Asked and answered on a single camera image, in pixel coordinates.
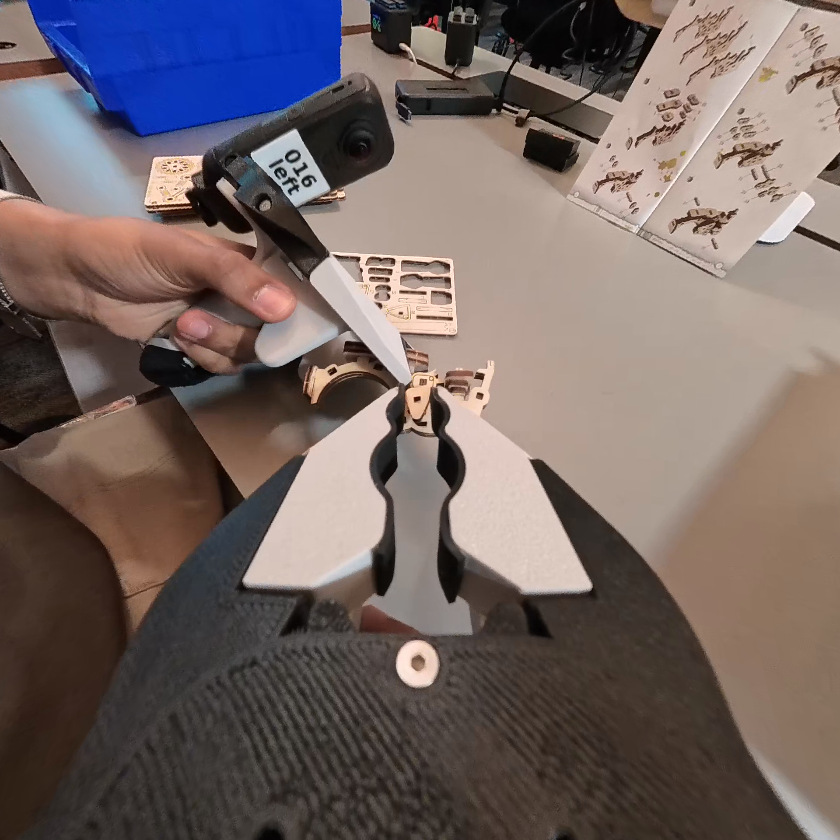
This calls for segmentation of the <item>black battery charger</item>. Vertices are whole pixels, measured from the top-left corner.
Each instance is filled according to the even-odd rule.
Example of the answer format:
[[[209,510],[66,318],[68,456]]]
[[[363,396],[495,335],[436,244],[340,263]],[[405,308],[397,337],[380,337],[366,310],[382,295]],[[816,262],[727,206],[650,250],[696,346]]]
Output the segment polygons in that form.
[[[466,68],[471,65],[479,32],[476,10],[455,6],[447,16],[445,29],[444,62],[450,67]]]

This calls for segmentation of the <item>person's left hand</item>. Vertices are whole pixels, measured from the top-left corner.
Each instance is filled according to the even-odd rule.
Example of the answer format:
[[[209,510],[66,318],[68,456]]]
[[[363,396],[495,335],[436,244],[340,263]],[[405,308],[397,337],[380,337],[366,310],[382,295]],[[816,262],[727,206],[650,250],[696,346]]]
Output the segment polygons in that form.
[[[127,217],[85,217],[43,205],[37,271],[7,288],[43,321],[87,322],[128,340],[151,339],[171,328],[171,340],[196,365],[217,375],[256,358],[258,330],[228,323],[194,302],[215,291],[259,322],[288,319],[297,300],[285,279],[258,268],[241,244]],[[17,209],[8,202],[2,221]]]

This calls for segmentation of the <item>grey desk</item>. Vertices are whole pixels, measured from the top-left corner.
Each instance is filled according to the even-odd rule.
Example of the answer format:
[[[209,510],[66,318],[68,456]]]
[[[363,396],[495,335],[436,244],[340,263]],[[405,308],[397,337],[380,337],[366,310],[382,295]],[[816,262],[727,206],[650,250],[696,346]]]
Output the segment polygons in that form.
[[[316,207],[334,250],[449,257],[441,369],[650,562],[763,767],[838,822],[838,250],[725,280],[566,200],[506,119],[393,120],[391,165]]]

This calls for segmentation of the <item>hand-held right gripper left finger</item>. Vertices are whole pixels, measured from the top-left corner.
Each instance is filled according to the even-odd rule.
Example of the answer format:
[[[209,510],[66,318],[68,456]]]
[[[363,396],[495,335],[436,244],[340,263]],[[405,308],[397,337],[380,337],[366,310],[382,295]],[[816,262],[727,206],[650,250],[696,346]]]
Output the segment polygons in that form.
[[[405,387],[391,389],[311,447],[248,567],[249,590],[302,593],[349,611],[387,593]]]

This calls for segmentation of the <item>wristwatch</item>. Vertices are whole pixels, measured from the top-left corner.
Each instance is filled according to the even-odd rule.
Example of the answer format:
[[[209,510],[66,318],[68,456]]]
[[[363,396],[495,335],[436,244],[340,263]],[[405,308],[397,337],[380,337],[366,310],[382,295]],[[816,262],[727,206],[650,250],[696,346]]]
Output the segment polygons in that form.
[[[44,329],[39,327],[43,320],[39,315],[18,303],[15,293],[7,288],[6,273],[11,271],[13,284],[18,286],[27,277],[37,271],[37,264],[41,257],[37,252],[39,245],[39,231],[44,222],[44,207],[34,198],[16,193],[1,191],[1,202],[18,202],[38,205],[40,210],[35,212],[31,208],[27,211],[14,210],[7,220],[2,221],[2,268],[1,268],[1,309],[2,321],[16,333],[20,333],[34,340],[43,337]]]

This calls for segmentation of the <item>partly assembled wooden model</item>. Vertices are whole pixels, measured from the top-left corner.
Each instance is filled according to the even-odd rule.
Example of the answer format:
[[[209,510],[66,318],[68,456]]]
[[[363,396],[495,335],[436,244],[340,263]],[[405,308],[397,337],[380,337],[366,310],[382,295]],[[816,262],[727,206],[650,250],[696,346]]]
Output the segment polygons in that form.
[[[406,345],[406,355],[412,374],[432,371],[428,354]],[[318,405],[324,396],[336,386],[352,380],[369,380],[383,385],[386,390],[396,386],[396,380],[379,362],[373,353],[360,341],[346,340],[340,360],[325,366],[310,364],[299,366],[303,393],[312,405]],[[446,390],[456,401],[461,402],[472,413],[480,416],[490,400],[490,385],[496,365],[489,360],[485,366],[475,370],[456,369],[443,375],[437,373],[437,389]]]

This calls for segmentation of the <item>stack of wooden puzzle sheets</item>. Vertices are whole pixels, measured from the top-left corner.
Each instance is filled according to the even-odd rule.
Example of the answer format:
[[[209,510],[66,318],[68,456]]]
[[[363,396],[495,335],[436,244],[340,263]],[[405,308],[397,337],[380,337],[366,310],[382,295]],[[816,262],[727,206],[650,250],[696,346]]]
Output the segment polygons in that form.
[[[166,217],[195,216],[196,211],[186,197],[186,191],[193,186],[193,177],[202,170],[203,158],[200,155],[172,155],[156,156],[152,160],[150,177],[146,188],[143,205],[149,214],[159,214]],[[296,165],[297,170],[306,165],[308,168],[299,175],[302,186],[298,193],[290,193],[291,198],[309,196],[307,206],[325,205],[342,202],[346,198],[345,190],[334,189],[330,192],[315,195],[312,189],[323,186],[326,182],[322,174],[312,161],[304,161]]]

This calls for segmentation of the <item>person's beige pants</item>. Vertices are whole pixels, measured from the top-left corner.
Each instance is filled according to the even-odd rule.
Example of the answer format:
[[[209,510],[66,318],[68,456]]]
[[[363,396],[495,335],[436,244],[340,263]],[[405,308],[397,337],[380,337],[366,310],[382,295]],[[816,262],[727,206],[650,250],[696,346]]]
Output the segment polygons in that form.
[[[131,632],[225,514],[215,456],[166,391],[125,397],[37,433],[3,451],[2,462],[100,539]]]

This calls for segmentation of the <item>white stand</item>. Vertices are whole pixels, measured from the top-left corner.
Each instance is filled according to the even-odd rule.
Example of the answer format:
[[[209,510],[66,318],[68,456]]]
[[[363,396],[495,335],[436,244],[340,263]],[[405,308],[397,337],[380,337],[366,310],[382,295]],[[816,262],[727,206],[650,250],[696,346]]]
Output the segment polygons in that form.
[[[807,192],[800,192],[780,216],[757,238],[762,245],[777,245],[787,239],[813,210],[816,202]]]

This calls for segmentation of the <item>blue plastic bin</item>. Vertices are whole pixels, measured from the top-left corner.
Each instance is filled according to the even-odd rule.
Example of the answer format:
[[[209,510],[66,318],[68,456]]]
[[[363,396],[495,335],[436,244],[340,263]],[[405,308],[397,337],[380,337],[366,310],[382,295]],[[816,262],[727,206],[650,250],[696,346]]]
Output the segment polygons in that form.
[[[285,109],[341,77],[341,1],[30,1],[54,55],[140,136]]]

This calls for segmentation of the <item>black power adapter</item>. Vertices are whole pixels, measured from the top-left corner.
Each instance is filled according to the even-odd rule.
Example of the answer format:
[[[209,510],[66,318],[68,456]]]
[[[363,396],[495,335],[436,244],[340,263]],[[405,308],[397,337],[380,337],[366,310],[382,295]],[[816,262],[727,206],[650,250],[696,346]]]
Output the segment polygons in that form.
[[[395,83],[395,107],[405,123],[422,116],[487,116],[496,104],[496,95],[478,77]]]

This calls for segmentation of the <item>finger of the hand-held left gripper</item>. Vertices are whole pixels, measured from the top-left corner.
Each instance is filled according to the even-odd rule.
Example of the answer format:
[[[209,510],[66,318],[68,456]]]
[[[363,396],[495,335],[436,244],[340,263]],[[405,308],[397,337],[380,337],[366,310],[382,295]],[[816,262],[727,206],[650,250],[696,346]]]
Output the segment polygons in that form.
[[[361,292],[349,271],[328,254],[311,272],[309,281],[396,381],[407,385],[413,374],[401,334],[375,301]]]

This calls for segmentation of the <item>laser-cut wooden puzzle sheet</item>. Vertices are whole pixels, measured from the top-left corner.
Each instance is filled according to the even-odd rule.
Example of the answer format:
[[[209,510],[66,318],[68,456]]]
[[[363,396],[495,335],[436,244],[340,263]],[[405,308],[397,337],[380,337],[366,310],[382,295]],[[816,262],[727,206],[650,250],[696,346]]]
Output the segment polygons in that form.
[[[400,333],[456,336],[452,259],[366,253],[336,253],[335,258]]]

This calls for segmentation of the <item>small wooden puzzle piece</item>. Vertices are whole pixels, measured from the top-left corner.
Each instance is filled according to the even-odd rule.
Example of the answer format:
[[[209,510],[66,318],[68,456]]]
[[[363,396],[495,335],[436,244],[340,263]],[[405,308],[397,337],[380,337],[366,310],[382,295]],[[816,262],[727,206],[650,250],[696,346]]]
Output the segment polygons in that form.
[[[426,438],[435,436],[430,409],[431,396],[439,385],[435,371],[416,372],[405,389],[405,415],[403,432]]]

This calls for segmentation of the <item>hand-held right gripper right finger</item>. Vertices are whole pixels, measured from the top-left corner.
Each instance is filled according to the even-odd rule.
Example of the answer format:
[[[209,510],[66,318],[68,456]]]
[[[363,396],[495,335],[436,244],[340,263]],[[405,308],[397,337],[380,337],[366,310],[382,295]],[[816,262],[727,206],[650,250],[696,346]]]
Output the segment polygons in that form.
[[[530,456],[441,387],[429,406],[448,487],[437,545],[446,600],[488,614],[504,602],[591,593]]]

